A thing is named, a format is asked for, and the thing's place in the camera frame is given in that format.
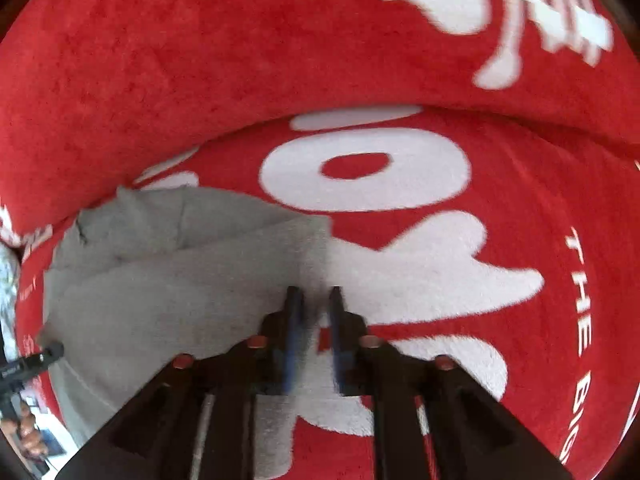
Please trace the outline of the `person's left hand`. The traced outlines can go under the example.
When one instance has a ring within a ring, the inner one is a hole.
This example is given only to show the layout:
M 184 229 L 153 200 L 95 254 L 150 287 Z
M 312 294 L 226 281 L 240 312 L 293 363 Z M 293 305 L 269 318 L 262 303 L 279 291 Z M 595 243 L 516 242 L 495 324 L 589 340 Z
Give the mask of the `person's left hand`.
M 44 444 L 42 434 L 36 426 L 35 415 L 24 401 L 21 402 L 18 411 L 18 422 L 2 418 L 1 430 L 23 462 L 28 458 L 43 458 L 48 454 L 47 445 Z

